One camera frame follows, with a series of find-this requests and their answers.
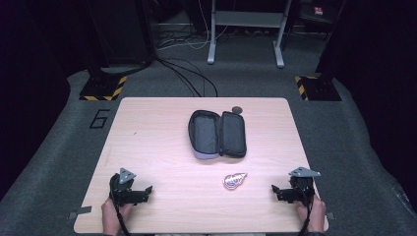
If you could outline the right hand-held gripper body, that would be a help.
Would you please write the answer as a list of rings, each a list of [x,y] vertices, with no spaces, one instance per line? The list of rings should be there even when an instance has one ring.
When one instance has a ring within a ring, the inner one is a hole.
[[[301,202],[304,207],[307,207],[315,195],[314,178],[320,177],[321,173],[306,167],[298,167],[292,170],[289,175],[291,188],[286,194],[286,201],[289,203]]]

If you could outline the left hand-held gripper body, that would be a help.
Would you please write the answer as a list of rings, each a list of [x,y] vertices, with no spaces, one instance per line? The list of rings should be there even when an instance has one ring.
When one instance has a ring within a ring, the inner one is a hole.
[[[118,173],[115,173],[109,181],[109,198],[118,207],[125,204],[134,204],[133,197],[136,195],[146,196],[144,191],[133,191],[132,186],[136,174],[121,167]]]

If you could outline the person's left hand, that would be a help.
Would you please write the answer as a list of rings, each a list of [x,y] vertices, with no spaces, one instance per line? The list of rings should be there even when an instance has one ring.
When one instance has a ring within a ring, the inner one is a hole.
[[[119,213],[123,217],[124,221],[128,219],[132,208],[132,204],[126,204],[119,208]],[[117,236],[121,231],[121,224],[117,216],[116,208],[111,199],[107,199],[101,205],[101,212],[103,234],[105,236]]]

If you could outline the person's right hand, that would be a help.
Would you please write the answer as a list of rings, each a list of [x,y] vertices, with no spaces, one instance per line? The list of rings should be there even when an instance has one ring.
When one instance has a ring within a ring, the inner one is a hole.
[[[303,223],[302,236],[326,236],[325,219],[327,214],[326,204],[317,196],[313,197],[312,205],[297,204],[297,211]]]

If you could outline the small silver patterned object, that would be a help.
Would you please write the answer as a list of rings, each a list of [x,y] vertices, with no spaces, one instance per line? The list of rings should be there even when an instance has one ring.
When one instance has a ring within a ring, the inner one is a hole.
[[[240,187],[247,177],[247,173],[234,173],[223,178],[223,186],[227,190],[235,190]]]

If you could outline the open black pencil case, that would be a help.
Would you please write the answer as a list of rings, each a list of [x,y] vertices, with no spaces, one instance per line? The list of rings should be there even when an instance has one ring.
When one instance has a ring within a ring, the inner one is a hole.
[[[196,110],[190,117],[188,134],[197,159],[243,158],[247,153],[245,121],[240,114]]]

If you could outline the black yellow-striped stand base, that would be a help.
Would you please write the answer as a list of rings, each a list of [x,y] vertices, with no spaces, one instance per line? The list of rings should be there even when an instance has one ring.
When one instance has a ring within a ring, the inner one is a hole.
[[[100,82],[90,77],[80,92],[79,100],[116,100],[126,80],[126,77],[106,76]]]
[[[341,101],[334,84],[320,77],[297,76],[295,82],[301,98],[305,101]]]

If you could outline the black cabinet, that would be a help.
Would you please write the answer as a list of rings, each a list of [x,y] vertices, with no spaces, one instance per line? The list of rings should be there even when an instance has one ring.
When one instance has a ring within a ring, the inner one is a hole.
[[[108,66],[147,67],[154,58],[148,0],[86,0]]]

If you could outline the white metal stand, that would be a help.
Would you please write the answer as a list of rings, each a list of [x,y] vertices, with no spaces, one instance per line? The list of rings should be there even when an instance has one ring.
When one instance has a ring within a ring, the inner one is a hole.
[[[210,42],[207,60],[208,64],[212,65],[215,61],[217,26],[269,28],[279,29],[277,38],[272,43],[272,45],[276,66],[282,69],[284,67],[284,61],[282,56],[281,41],[285,32],[292,0],[284,1],[285,8],[282,13],[263,13],[220,11],[216,9],[216,0],[211,0]]]

